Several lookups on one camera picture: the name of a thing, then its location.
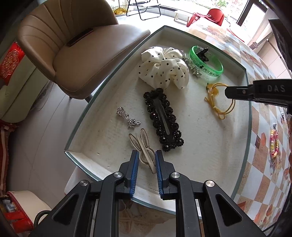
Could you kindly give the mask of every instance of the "checkered tablecloth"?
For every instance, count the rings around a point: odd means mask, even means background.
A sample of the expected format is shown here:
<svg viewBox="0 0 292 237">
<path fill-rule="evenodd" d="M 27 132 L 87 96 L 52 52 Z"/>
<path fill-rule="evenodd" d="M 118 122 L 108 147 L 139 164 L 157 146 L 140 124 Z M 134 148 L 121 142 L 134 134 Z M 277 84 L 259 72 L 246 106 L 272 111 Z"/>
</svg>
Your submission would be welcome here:
<svg viewBox="0 0 292 237">
<path fill-rule="evenodd" d="M 275 78 L 262 59 L 226 29 L 199 19 L 187 30 L 246 68 L 248 81 Z M 277 124 L 280 149 L 270 168 L 270 132 Z M 252 132 L 245 171 L 234 201 L 262 229 L 275 223 L 290 189 L 288 127 L 280 108 L 252 102 Z"/>
</svg>

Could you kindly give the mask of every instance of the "yellow string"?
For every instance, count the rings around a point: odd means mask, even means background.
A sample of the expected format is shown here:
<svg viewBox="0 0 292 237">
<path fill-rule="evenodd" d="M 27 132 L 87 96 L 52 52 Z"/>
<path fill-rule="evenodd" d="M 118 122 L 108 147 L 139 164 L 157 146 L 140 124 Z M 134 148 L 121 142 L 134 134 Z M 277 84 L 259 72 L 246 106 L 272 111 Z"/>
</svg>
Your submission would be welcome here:
<svg viewBox="0 0 292 237">
<path fill-rule="evenodd" d="M 216 105 L 215 105 L 215 98 L 219 94 L 218 89 L 216 88 L 217 86 L 225 86 L 228 87 L 228 85 L 224 83 L 215 83 L 215 84 L 208 84 L 206 89 L 208 90 L 208 98 L 205 97 L 205 101 L 209 103 L 211 108 L 215 110 L 215 112 L 218 114 L 218 117 L 220 119 L 225 119 L 225 115 L 229 114 L 235 106 L 235 100 L 232 99 L 231 105 L 228 107 L 227 110 L 222 112 Z"/>
</svg>

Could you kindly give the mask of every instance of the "tray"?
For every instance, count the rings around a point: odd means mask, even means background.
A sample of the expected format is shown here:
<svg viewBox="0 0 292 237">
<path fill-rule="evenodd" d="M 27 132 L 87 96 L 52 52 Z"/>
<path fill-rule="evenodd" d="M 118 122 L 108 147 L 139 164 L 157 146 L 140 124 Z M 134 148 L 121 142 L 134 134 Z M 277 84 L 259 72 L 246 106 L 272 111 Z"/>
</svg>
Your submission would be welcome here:
<svg viewBox="0 0 292 237">
<path fill-rule="evenodd" d="M 139 44 L 105 79 L 78 120 L 65 147 L 68 157 L 95 180 L 104 179 L 128 161 L 133 147 L 129 133 L 140 133 L 144 128 L 150 147 L 161 149 L 159 138 L 144 102 L 143 94 L 152 90 L 138 78 L 141 53 L 151 46 L 173 47 L 188 52 L 199 45 L 208 47 L 222 62 L 224 72 L 220 82 L 230 86 L 247 85 L 245 68 L 213 45 L 186 32 L 163 26 Z M 230 101 L 220 97 L 218 104 L 227 108 Z M 204 101 L 206 82 L 190 75 L 189 84 L 179 90 L 170 84 L 164 91 L 182 132 L 182 147 L 164 152 L 164 159 L 174 164 L 177 172 L 190 179 L 204 182 L 214 180 L 230 197 L 238 190 L 246 165 L 251 136 L 251 104 L 237 101 L 235 109 L 220 120 Z M 141 122 L 135 129 L 116 115 L 124 107 L 131 118 Z M 158 193 L 157 176 L 148 166 L 139 164 L 134 201 L 175 213 L 175 201 L 162 201 Z"/>
</svg>

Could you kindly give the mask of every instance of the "triangular cutout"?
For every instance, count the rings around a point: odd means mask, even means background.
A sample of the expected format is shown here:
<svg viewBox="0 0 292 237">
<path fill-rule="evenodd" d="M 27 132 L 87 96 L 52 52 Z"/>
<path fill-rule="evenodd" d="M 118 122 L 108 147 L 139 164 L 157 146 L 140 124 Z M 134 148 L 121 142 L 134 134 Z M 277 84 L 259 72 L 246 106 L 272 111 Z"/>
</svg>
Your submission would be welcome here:
<svg viewBox="0 0 292 237">
<path fill-rule="evenodd" d="M 219 194 L 216 195 L 216 200 L 226 226 L 234 225 L 241 222 L 242 218 L 239 213 Z"/>
<path fill-rule="evenodd" d="M 63 225 L 69 225 L 71 222 L 78 198 L 79 198 L 78 194 L 75 194 L 72 197 L 70 197 L 67 200 L 67 202 L 55 214 L 55 216 L 53 217 L 54 221 L 59 222 Z"/>
</svg>

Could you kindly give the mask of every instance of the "red decorative package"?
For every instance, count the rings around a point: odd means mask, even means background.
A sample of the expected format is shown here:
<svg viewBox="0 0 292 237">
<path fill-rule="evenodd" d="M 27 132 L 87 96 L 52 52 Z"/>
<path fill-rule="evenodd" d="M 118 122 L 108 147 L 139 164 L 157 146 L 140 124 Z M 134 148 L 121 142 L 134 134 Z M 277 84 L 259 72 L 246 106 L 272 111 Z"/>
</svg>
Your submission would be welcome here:
<svg viewBox="0 0 292 237">
<path fill-rule="evenodd" d="M 17 43 L 13 43 L 11 45 L 3 62 L 0 65 L 0 77 L 5 81 L 6 85 L 8 85 L 14 70 L 24 55 L 24 52 Z"/>
</svg>

